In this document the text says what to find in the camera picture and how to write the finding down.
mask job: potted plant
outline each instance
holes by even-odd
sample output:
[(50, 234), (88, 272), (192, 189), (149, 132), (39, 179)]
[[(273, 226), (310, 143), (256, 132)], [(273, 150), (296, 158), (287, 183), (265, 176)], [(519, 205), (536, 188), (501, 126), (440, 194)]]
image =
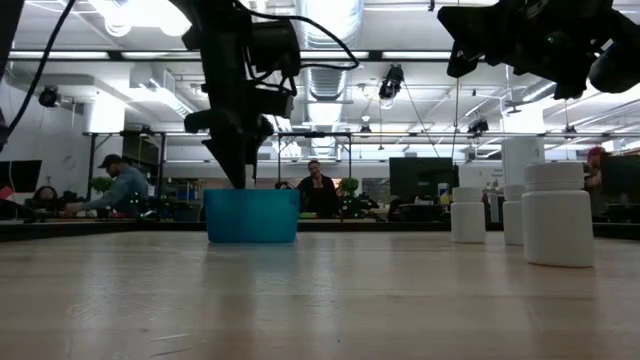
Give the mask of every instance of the potted plant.
[(360, 182), (354, 178), (344, 178), (338, 183), (338, 190), (342, 194), (340, 213), (343, 219), (357, 218), (360, 213), (355, 203), (355, 194), (359, 186)]
[[(93, 188), (98, 195), (102, 196), (104, 193), (111, 189), (113, 179), (107, 176), (99, 176), (91, 179), (91, 188)], [(108, 218), (111, 209), (98, 209), (99, 218)]]
[(342, 192), (344, 197), (353, 197), (360, 186), (358, 179), (344, 178), (340, 180), (338, 189)]

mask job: plastic bottle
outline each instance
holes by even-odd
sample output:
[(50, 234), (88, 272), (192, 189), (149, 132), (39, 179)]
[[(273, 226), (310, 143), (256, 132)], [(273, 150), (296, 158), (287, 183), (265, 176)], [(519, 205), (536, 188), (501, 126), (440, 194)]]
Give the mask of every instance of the plastic bottle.
[(504, 243), (506, 245), (522, 245), (522, 194), (524, 185), (507, 185), (504, 187), (502, 217), (504, 224)]
[(453, 189), (451, 205), (451, 235), (453, 242), (484, 243), (486, 225), (482, 189), (459, 187)]
[(522, 196), (524, 252), (534, 264), (593, 266), (591, 204), (580, 163), (547, 163), (525, 169)]

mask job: blue bowl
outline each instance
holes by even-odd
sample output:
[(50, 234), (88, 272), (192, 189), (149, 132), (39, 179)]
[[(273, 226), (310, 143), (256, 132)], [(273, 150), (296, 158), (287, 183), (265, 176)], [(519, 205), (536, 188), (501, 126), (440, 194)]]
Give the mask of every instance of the blue bowl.
[(296, 239), (297, 190), (205, 190), (204, 205), (212, 243), (291, 243)]

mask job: baseball cap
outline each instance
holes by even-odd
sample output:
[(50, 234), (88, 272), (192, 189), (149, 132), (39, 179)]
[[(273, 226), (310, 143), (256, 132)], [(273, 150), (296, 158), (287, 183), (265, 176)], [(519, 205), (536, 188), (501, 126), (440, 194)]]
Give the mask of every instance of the baseball cap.
[(111, 164), (120, 164), (122, 162), (124, 162), (124, 160), (122, 160), (122, 158), (119, 155), (109, 154), (104, 157), (104, 160), (102, 161), (102, 164), (98, 166), (98, 169), (106, 169)]

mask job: black monitor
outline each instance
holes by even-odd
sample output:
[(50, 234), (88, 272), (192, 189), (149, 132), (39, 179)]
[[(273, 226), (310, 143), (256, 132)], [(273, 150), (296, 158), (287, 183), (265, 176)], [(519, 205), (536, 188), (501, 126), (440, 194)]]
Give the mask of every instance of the black monitor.
[(458, 184), (458, 174), (454, 170), (452, 158), (390, 158), (389, 180), (391, 195), (435, 196), (438, 184)]
[(600, 171), (603, 193), (640, 194), (640, 156), (601, 156)]
[(41, 167), (42, 160), (0, 161), (0, 189), (11, 187), (13, 184), (14, 192), (35, 192)]

